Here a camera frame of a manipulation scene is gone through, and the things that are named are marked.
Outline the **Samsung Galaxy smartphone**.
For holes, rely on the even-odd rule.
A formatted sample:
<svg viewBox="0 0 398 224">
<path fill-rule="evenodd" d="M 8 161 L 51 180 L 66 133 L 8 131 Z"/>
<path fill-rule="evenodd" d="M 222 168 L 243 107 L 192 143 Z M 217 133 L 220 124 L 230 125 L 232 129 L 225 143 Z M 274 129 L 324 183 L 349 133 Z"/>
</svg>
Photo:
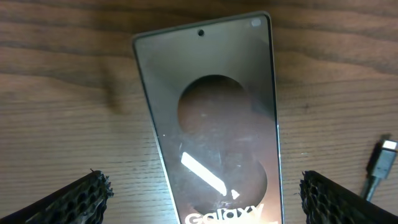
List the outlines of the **Samsung Galaxy smartphone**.
<svg viewBox="0 0 398 224">
<path fill-rule="evenodd" d="M 132 43 L 178 223 L 283 223 L 271 17 L 257 11 Z"/>
</svg>

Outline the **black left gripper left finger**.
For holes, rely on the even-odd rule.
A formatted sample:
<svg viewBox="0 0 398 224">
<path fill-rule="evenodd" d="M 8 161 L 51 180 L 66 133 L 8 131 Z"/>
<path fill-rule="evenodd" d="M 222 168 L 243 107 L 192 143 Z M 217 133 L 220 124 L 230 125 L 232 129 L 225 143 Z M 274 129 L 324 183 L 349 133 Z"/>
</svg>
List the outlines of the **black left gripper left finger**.
<svg viewBox="0 0 398 224">
<path fill-rule="evenodd" d="M 102 224 L 113 197 L 109 177 L 93 170 L 84 177 L 1 218 L 1 224 Z"/>
</svg>

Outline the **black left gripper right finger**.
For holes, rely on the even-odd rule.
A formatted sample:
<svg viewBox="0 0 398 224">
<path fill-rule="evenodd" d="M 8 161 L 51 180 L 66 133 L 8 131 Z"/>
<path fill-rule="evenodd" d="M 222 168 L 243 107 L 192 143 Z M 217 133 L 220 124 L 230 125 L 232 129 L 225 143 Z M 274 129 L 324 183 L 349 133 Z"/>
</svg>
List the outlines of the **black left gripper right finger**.
<svg viewBox="0 0 398 224">
<path fill-rule="evenodd" d="M 397 216 L 313 170 L 300 181 L 307 224 L 397 224 Z"/>
</svg>

